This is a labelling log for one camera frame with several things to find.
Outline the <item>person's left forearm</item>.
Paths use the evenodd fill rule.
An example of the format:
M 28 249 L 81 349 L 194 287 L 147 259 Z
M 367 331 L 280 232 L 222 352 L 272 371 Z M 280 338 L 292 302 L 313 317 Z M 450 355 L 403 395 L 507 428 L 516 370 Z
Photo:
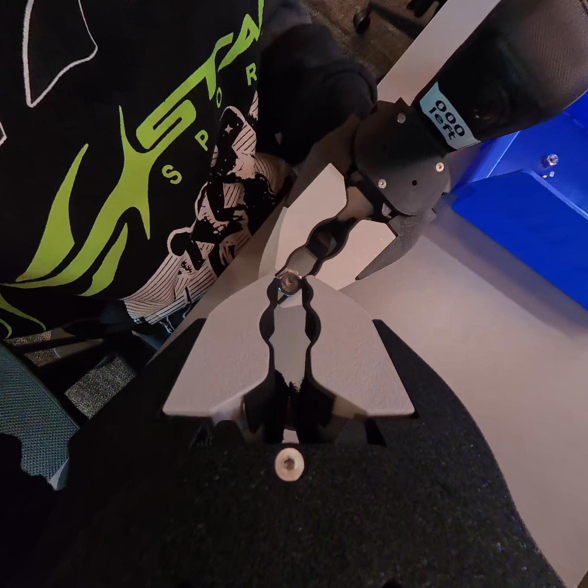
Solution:
M 376 105 L 373 74 L 299 1 L 264 2 L 260 47 L 259 152 L 299 164 L 350 116 L 364 119 Z

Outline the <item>blue plastic bin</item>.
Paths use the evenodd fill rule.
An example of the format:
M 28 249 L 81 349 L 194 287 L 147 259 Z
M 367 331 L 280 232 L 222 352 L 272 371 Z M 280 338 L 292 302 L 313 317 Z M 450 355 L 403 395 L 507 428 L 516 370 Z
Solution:
M 541 158 L 559 156 L 543 179 Z M 587 94 L 553 119 L 481 144 L 452 209 L 587 309 Z

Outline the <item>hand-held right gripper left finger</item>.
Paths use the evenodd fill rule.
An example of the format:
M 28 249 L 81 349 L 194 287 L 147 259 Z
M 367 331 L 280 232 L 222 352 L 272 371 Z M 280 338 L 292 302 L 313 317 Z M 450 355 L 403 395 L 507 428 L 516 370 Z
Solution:
M 164 404 L 167 416 L 246 420 L 246 430 L 283 432 L 288 387 L 269 342 L 279 281 L 267 274 L 214 308 Z

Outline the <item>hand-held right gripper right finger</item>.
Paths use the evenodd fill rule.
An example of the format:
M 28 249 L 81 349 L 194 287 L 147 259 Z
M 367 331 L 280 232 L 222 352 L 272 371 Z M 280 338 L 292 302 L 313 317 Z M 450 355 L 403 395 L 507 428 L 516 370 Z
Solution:
M 318 432 L 352 420 L 404 418 L 416 409 L 371 316 L 316 276 L 303 281 L 306 313 L 299 417 Z

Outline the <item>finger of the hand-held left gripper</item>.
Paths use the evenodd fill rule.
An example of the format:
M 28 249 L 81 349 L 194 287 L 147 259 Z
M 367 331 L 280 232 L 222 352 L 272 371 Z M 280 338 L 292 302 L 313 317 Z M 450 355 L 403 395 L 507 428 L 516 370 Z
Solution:
M 346 204 L 343 175 L 333 164 L 327 164 L 281 211 L 263 251 L 259 277 L 279 275 L 289 262 L 312 270 L 316 258 L 306 247 L 311 233 L 321 222 L 336 217 Z
M 308 251 L 316 261 L 308 274 L 341 290 L 355 282 L 395 237 L 385 222 L 341 213 L 321 222 L 311 233 Z

